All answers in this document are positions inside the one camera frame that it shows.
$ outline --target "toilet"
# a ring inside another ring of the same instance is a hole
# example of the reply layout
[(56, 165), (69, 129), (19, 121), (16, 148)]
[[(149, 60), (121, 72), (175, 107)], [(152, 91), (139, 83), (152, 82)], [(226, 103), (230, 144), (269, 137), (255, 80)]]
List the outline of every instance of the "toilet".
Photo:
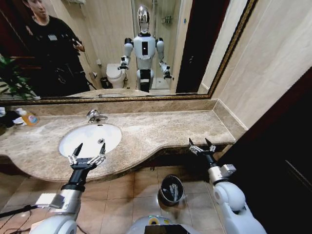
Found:
[(106, 75), (108, 81), (113, 85), (113, 89), (122, 89), (127, 76), (124, 69), (118, 70), (119, 66), (120, 64), (117, 63), (109, 63), (106, 67)]

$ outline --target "man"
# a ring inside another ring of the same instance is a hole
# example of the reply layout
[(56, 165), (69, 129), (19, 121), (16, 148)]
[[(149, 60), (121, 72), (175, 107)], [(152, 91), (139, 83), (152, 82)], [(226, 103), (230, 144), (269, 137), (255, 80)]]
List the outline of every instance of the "man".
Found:
[(82, 42), (62, 20), (48, 15), (43, 0), (22, 0), (33, 12), (26, 26), (30, 48), (42, 63), (40, 96), (68, 96), (89, 91), (85, 72), (79, 61)]

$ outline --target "doorway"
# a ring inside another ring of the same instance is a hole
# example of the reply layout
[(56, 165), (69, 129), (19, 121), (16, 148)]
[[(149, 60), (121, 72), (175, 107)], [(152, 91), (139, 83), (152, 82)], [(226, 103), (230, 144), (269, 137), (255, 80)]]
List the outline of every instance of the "doorway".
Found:
[(176, 93), (197, 93), (230, 0), (193, 0)]

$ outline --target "sink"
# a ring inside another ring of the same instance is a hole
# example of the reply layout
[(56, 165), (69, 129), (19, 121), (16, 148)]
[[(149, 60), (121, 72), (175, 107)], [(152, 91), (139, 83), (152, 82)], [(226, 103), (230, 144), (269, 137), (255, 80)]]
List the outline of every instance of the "sink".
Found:
[(81, 143), (83, 147), (78, 158), (95, 157), (105, 141), (108, 153), (118, 146), (121, 141), (121, 130), (111, 124), (92, 124), (76, 128), (66, 134), (59, 144), (59, 152), (67, 157), (72, 155)]

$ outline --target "black cable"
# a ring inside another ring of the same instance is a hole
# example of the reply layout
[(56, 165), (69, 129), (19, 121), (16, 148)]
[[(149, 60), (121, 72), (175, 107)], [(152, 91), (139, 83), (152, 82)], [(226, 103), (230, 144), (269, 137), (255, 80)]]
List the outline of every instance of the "black cable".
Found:
[(80, 231), (82, 231), (84, 234), (87, 234), (78, 224), (77, 227), (80, 229)]
[(37, 209), (38, 206), (31, 206), (31, 205), (27, 205), (27, 206), (24, 206), (23, 208), (20, 208), (20, 209), (17, 209), (17, 210), (13, 210), (13, 211), (8, 211), (8, 212), (5, 212), (5, 213), (2, 213), (0, 214), (0, 218), (3, 218), (3, 217), (7, 217), (7, 216), (10, 216), (10, 215), (16, 215), (16, 214), (19, 214), (19, 213), (24, 213), (24, 212), (27, 212), (29, 210), (33, 210), (33, 209)]
[(18, 234), (18, 233), (22, 233), (22, 232), (25, 232), (26, 230), (22, 231), (20, 230), (22, 226), (24, 226), (25, 223), (27, 223), (27, 221), (29, 220), (30, 216), (32, 215), (32, 211), (29, 211), (29, 216), (28, 218), (25, 220), (25, 222), (22, 223), (22, 225), (20, 225), (19, 228), (9, 228), (7, 230), (5, 230), (5, 232), (3, 234), (6, 234), (7, 231), (9, 230), (15, 230), (14, 232), (10, 233), (10, 234)]

